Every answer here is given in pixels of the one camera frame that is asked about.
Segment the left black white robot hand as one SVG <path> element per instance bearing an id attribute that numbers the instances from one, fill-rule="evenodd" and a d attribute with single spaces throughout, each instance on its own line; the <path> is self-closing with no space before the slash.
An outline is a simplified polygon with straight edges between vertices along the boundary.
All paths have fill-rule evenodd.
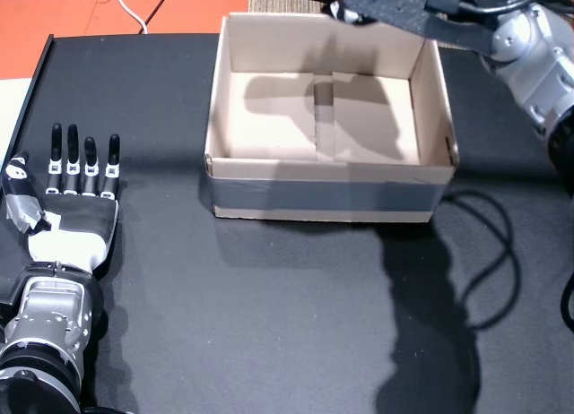
<path id="1" fill-rule="evenodd" d="M 19 152 L 2 169 L 6 218 L 26 237 L 32 261 L 92 273 L 107 259 L 117 225 L 119 136 L 110 136 L 107 163 L 100 170 L 93 138 L 85 139 L 81 156 L 77 126 L 64 132 L 53 124 L 42 193 L 35 189 L 29 159 Z"/>

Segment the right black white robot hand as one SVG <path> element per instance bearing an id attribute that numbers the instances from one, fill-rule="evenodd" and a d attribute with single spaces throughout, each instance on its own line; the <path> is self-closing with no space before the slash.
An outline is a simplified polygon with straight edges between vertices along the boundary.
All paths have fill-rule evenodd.
<path id="1" fill-rule="evenodd" d="M 460 0 L 337 0 L 363 20 L 384 23 L 426 39 L 435 39 L 488 56 L 493 30 L 476 22 L 448 17 Z"/>

